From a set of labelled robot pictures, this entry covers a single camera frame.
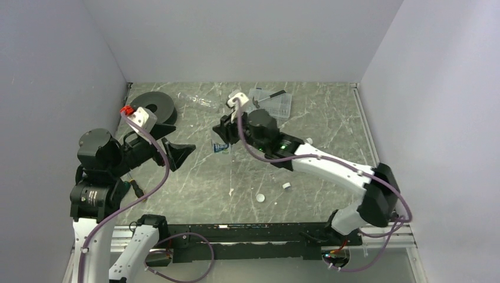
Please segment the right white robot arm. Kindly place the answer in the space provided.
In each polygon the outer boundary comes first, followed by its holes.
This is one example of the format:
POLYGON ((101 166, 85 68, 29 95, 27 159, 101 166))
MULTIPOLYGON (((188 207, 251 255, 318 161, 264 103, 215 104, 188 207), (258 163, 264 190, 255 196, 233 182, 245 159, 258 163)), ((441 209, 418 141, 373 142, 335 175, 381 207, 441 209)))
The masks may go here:
POLYGON ((246 141, 275 167, 307 173, 359 195, 358 201, 331 214, 325 238, 333 245, 342 243, 349 233, 366 224, 384 228, 392 219, 400 189, 387 164, 362 165, 322 152, 281 132, 276 119, 265 110, 244 113, 239 119, 234 114, 224 115, 212 130, 227 144, 246 141))

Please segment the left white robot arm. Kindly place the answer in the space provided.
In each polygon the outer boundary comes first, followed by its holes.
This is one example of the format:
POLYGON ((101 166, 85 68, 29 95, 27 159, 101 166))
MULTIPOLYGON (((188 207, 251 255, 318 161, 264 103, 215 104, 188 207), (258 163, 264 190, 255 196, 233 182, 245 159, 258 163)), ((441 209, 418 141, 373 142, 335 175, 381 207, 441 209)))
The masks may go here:
POLYGON ((75 258, 72 282, 131 282, 150 249, 165 248, 170 230, 165 216, 143 215, 133 231, 133 239, 113 267, 110 267, 111 239, 121 201, 131 185, 122 176, 153 160, 166 173, 181 167, 196 150, 194 144, 173 144, 166 135, 175 126, 160 124, 152 130, 159 148, 137 135, 118 141, 106 129, 93 129, 79 140, 80 165, 70 193, 75 258))

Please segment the labelled water bottle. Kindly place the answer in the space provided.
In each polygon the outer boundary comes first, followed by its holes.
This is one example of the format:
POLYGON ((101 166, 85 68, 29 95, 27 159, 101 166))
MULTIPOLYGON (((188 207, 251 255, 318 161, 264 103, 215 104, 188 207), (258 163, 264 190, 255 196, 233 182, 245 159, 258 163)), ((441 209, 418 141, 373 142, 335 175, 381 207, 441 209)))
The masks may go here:
POLYGON ((222 138, 213 130, 210 130, 210 139, 214 153, 229 154, 231 145, 222 140, 222 138))

